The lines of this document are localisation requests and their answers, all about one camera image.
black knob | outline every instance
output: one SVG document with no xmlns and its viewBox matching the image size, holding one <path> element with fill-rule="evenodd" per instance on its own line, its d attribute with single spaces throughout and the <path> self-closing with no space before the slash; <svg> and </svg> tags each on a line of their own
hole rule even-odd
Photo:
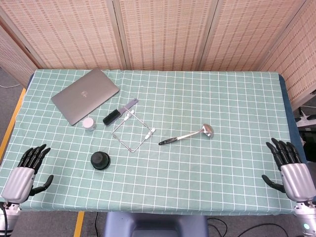
<svg viewBox="0 0 316 237">
<path fill-rule="evenodd" d="M 101 170 L 110 165 L 111 159 L 105 152 L 95 152 L 91 156 L 91 163 L 94 168 Z"/>
</svg>

gray carpet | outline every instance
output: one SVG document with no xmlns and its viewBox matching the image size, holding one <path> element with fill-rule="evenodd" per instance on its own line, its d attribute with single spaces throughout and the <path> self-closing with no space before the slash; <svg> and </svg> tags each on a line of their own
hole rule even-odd
<svg viewBox="0 0 316 237">
<path fill-rule="evenodd" d="M 10 86 L 16 84 L 6 73 L 0 69 L 0 84 Z M 12 113 L 15 109 L 17 100 L 20 96 L 22 87 L 14 88 L 0 88 L 0 141 L 4 136 L 7 125 L 11 119 Z M 316 113 L 314 111 L 306 110 L 306 114 Z M 54 211 L 54 212 L 29 212 L 23 211 L 12 237 L 71 237 L 74 235 L 74 230 L 77 220 L 77 212 L 68 211 Z M 95 237 L 96 232 L 94 228 L 94 221 L 96 212 L 86 212 L 84 215 L 83 226 L 81 230 L 82 237 Z M 290 237 L 301 235 L 301 229 L 293 215 L 278 215 L 278 216 L 217 216 L 217 218 L 225 221 L 228 225 L 228 232 L 226 237 L 237 237 L 244 230 L 262 223 L 279 224 L 286 229 Z M 99 236 L 103 236 L 103 229 L 106 220 L 106 213 L 100 213 L 97 222 Z M 216 221 L 209 221 L 210 224 L 215 225 L 221 235 L 224 234 L 225 226 Z M 213 227 L 209 227 L 209 236 L 218 237 L 218 233 Z M 242 237 L 283 237 L 286 236 L 281 229 L 274 226 L 263 226 L 255 228 Z"/>
</svg>

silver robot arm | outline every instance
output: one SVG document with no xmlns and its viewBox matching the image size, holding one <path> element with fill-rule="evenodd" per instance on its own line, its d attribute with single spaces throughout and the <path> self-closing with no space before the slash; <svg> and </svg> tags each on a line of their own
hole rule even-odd
<svg viewBox="0 0 316 237">
<path fill-rule="evenodd" d="M 285 193 L 289 199 L 296 202 L 294 213 L 304 236 L 316 237 L 316 203 L 313 203 L 316 189 L 311 174 L 306 164 L 302 163 L 295 146 L 274 138 L 271 140 L 275 146 L 269 142 L 267 146 L 280 171 L 283 185 L 272 182 L 266 175 L 262 175 L 262 178 L 271 188 Z"/>
<path fill-rule="evenodd" d="M 0 202 L 0 237 L 11 236 L 21 213 L 20 204 L 29 196 L 45 191 L 53 181 L 54 176 L 50 175 L 43 186 L 33 188 L 35 175 L 45 155 L 50 151 L 50 148 L 45 149 L 45 147 L 46 144 L 28 149 L 23 154 L 18 167 L 11 172 L 1 194 L 4 202 Z"/>
</svg>

black cable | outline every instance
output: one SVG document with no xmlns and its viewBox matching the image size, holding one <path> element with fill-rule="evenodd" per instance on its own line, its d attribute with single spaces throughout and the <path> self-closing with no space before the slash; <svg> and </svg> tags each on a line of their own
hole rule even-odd
<svg viewBox="0 0 316 237">
<path fill-rule="evenodd" d="M 97 233 L 97 237 L 99 237 L 99 232 L 98 232 L 98 229 L 97 229 L 98 215 L 99 215 L 99 212 L 97 212 L 97 215 L 95 216 L 95 221 L 94 221 L 94 228 L 95 228 L 95 231 Z"/>
<path fill-rule="evenodd" d="M 224 223 L 224 225 L 225 225 L 225 227 L 226 227 L 226 230 L 225 230 L 225 233 L 224 233 L 223 237 L 226 235 L 227 230 L 228 230 L 228 227 L 227 227 L 227 224 L 226 224 L 225 221 L 223 221 L 223 220 L 221 220 L 221 219 L 218 219 L 218 218 L 215 218 L 215 217 L 209 217 L 209 218 L 207 218 L 207 220 L 217 220 L 217 221 L 220 221 L 220 222 Z"/>
<path fill-rule="evenodd" d="M 217 233 L 219 234 L 220 237 L 222 237 L 221 233 L 219 232 L 218 228 L 212 224 L 208 224 L 208 226 L 212 226 L 214 227 L 214 229 L 216 229 Z"/>
<path fill-rule="evenodd" d="M 1 201 L 0 202 L 0 208 L 3 211 L 3 215 L 4 215 L 4 237 L 7 237 L 7 233 L 8 233 L 8 218 L 6 216 L 6 210 L 5 210 L 5 207 L 3 205 L 4 205 L 4 202 Z"/>
<path fill-rule="evenodd" d="M 244 233 L 246 233 L 247 231 L 250 231 L 250 230 L 252 230 L 252 229 L 254 229 L 254 228 L 256 228 L 256 227 L 259 227 L 259 226 L 268 226 L 268 225 L 280 227 L 280 228 L 285 232 L 286 237 L 288 237 L 288 234 L 287 234 L 286 230 L 285 230 L 282 226 L 279 226 L 279 225 L 274 224 L 274 223 L 264 223 L 264 224 L 259 224 L 259 225 L 253 226 L 253 227 L 251 227 L 251 228 L 245 230 L 244 232 L 242 232 L 238 237 L 242 236 L 242 235 L 243 235 Z"/>
</svg>

silver laptop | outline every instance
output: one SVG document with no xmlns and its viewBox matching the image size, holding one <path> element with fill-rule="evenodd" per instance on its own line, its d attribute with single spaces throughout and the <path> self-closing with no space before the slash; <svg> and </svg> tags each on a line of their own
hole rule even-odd
<svg viewBox="0 0 316 237">
<path fill-rule="evenodd" d="M 74 125 L 118 92 L 119 88 L 100 69 L 93 69 L 51 100 Z"/>
</svg>

